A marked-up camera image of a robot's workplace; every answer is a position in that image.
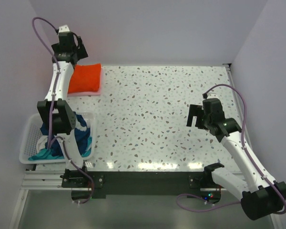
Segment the orange t shirt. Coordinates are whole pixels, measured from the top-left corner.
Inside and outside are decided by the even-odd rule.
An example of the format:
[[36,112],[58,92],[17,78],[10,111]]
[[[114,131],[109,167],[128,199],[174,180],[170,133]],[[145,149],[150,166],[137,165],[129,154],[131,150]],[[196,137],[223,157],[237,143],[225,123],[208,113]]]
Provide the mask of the orange t shirt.
[[100,63],[92,65],[75,66],[71,76],[68,94],[96,94],[101,90],[102,65]]

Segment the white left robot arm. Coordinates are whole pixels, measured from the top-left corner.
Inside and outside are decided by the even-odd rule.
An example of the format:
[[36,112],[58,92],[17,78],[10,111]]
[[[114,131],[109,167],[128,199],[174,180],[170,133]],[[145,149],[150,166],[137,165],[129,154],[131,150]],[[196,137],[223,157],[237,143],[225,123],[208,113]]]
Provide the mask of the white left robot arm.
[[57,141],[61,148],[67,170],[78,170],[84,160],[75,139],[77,117],[66,99],[71,77],[78,60],[88,56],[82,39],[72,31],[57,32],[59,42],[52,45],[53,75],[44,100],[38,101],[37,109],[48,126],[47,148]]

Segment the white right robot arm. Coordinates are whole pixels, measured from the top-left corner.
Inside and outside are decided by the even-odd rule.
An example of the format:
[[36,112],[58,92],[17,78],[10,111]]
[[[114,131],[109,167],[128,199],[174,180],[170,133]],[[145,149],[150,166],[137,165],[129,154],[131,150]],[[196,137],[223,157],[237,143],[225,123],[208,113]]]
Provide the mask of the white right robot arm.
[[261,164],[244,139],[242,128],[233,118],[226,118],[217,98],[203,100],[202,105],[190,105],[187,126],[204,129],[216,137],[229,152],[244,179],[236,177],[220,162],[204,168],[200,185],[220,185],[233,194],[251,220],[286,212],[286,183],[278,182]]

